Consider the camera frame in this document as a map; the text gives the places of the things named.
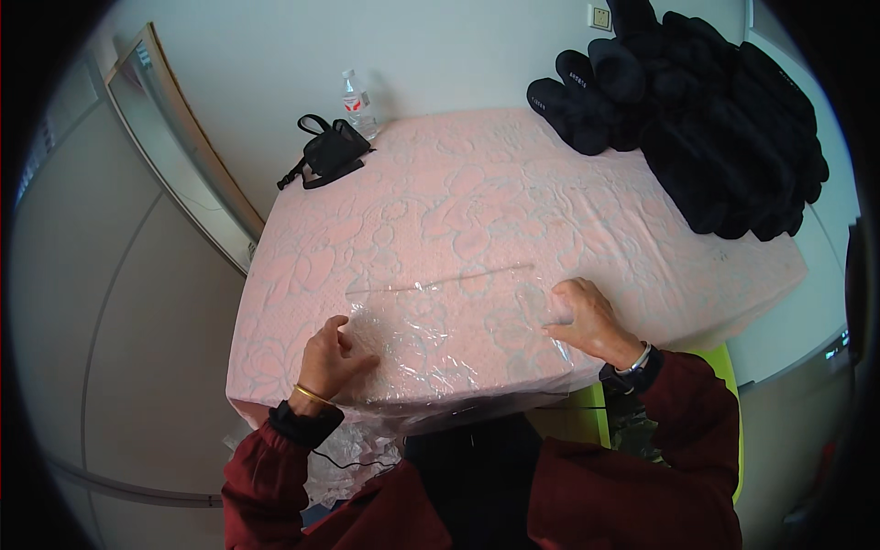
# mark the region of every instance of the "gold bangle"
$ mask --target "gold bangle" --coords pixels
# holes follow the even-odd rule
[[[324,399],[323,397],[321,397],[321,396],[319,396],[319,395],[315,395],[314,393],[312,393],[312,392],[306,390],[305,388],[303,388],[303,387],[302,387],[301,385],[299,385],[299,384],[294,384],[294,385],[293,385],[293,389],[295,389],[295,390],[297,390],[298,392],[302,393],[305,397],[309,398],[309,399],[312,400],[312,401],[317,401],[318,403],[324,403],[325,405],[329,405],[330,407],[336,407],[336,405],[335,405],[333,402],[328,401],[328,400]]]

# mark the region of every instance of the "dark red jacket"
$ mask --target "dark red jacket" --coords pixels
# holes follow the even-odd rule
[[[542,548],[739,548],[737,399],[698,356],[664,352],[640,399],[671,466],[549,437],[532,481],[527,528]],[[450,548],[419,473],[401,461],[301,532],[309,449],[268,423],[226,465],[227,548]]]

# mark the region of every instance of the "bracelet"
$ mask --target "bracelet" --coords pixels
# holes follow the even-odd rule
[[[645,363],[648,362],[648,354],[651,352],[651,345],[649,343],[647,343],[646,341],[642,342],[642,343],[645,345],[645,350],[642,351],[642,354],[639,356],[639,358],[635,360],[635,363],[633,363],[633,366],[631,366],[630,368],[628,368],[626,370],[615,369],[615,372],[617,372],[617,374],[620,374],[622,376],[626,376],[627,374],[632,374],[645,366]]]
[[[303,388],[299,384],[294,384],[293,389],[302,393],[305,397],[309,398],[312,401],[317,401],[318,403],[324,403],[325,405],[329,405],[330,407],[336,407],[336,405],[333,402],[328,401],[328,400],[324,399],[323,397],[306,390],[305,388]]]

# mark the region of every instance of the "person's right hand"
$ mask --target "person's right hand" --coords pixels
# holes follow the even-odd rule
[[[545,335],[597,357],[617,370],[626,370],[638,361],[645,345],[620,326],[611,303],[593,281],[583,277],[568,279],[554,286],[553,293],[571,308],[575,320],[570,325],[546,325]]]

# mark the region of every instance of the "floral pattern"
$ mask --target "floral pattern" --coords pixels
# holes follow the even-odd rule
[[[242,414],[286,397],[336,313],[383,357],[351,403],[418,416],[595,377],[598,361],[539,332],[570,316],[549,293],[561,279],[595,281],[645,340],[711,348],[806,273],[787,236],[693,234],[639,151],[578,155],[528,109],[396,121],[373,145],[360,170],[278,195],[231,345]]]

